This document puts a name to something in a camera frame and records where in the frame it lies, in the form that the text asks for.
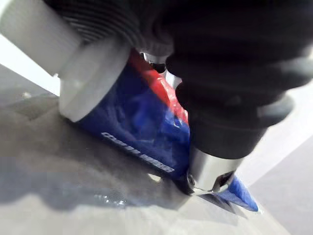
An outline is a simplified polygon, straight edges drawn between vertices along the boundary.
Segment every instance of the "gray surface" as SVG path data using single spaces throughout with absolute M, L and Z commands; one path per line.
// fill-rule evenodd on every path
M 0 108 L 0 131 L 0 234 L 288 234 L 262 207 L 183 195 L 61 118 L 52 95 Z
M 0 65 L 0 107 L 48 92 Z
M 312 153 L 313 137 L 250 187 L 258 201 L 293 235 L 313 234 Z

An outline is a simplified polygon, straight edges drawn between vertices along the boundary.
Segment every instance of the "white plastic cylinder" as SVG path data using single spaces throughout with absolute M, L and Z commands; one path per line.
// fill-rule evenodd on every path
M 81 47 L 59 73 L 60 113 L 76 122 L 103 99 L 123 71 L 131 46 L 107 37 Z
M 12 0 L 0 32 L 49 74 L 58 73 L 82 38 L 42 0 Z

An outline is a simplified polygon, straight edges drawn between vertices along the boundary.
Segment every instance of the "silver metal fitting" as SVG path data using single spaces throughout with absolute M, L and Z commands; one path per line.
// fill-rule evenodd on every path
M 218 158 L 195 147 L 191 147 L 189 158 L 187 181 L 195 195 L 226 190 L 233 180 L 234 172 L 244 159 Z
M 168 57 L 168 55 L 156 56 L 156 55 L 151 55 L 151 54 L 148 54 L 148 53 L 144 53 L 144 58 L 149 63 L 164 64 L 167 57 Z

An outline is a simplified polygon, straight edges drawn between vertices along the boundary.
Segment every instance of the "plastic bag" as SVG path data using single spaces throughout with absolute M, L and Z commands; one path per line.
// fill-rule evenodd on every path
M 174 89 L 134 50 L 110 91 L 77 124 L 166 172 L 174 180 L 188 169 L 188 114 L 177 101 Z M 258 211 L 236 177 L 228 190 L 217 195 Z

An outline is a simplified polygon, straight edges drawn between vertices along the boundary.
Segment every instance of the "blue package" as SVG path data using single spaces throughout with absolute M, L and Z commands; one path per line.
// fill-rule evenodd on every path
M 77 124 L 177 180 L 189 165 L 187 115 L 174 89 L 133 50 L 109 92 Z M 248 190 L 237 178 L 228 190 L 217 195 L 258 211 Z

